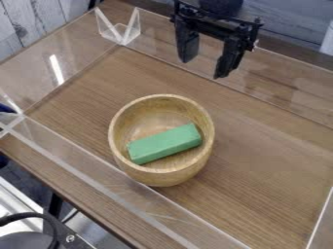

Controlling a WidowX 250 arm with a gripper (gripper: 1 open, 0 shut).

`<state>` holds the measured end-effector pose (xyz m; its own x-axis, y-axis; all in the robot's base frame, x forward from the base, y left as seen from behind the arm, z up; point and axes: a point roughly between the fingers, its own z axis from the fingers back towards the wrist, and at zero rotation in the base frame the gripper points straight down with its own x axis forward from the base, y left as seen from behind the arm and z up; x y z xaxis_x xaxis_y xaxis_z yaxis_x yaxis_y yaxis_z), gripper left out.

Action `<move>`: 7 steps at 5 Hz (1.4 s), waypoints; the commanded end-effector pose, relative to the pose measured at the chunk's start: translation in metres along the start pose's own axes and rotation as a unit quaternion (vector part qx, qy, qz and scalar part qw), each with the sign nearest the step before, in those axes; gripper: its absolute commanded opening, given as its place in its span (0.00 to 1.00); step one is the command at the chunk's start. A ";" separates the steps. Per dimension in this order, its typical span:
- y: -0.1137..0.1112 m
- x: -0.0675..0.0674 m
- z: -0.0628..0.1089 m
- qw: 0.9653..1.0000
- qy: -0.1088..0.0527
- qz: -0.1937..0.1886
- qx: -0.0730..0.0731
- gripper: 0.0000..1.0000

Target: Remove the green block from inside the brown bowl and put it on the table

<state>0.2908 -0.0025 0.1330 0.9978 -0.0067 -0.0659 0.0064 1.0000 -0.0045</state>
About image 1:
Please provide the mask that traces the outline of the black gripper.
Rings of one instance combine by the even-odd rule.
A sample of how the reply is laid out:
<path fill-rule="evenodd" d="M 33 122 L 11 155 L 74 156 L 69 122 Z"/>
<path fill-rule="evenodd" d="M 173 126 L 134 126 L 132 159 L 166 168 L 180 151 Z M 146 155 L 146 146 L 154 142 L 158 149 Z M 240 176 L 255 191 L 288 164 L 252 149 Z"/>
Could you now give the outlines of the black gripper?
<path fill-rule="evenodd" d="M 223 56 L 217 60 L 214 78 L 225 78 L 239 67 L 245 50 L 259 43 L 263 19 L 243 11 L 245 0 L 174 0 L 173 18 L 181 17 L 214 29 L 223 35 Z M 178 57 L 188 63 L 200 51 L 200 33 L 186 23 L 176 24 Z"/>

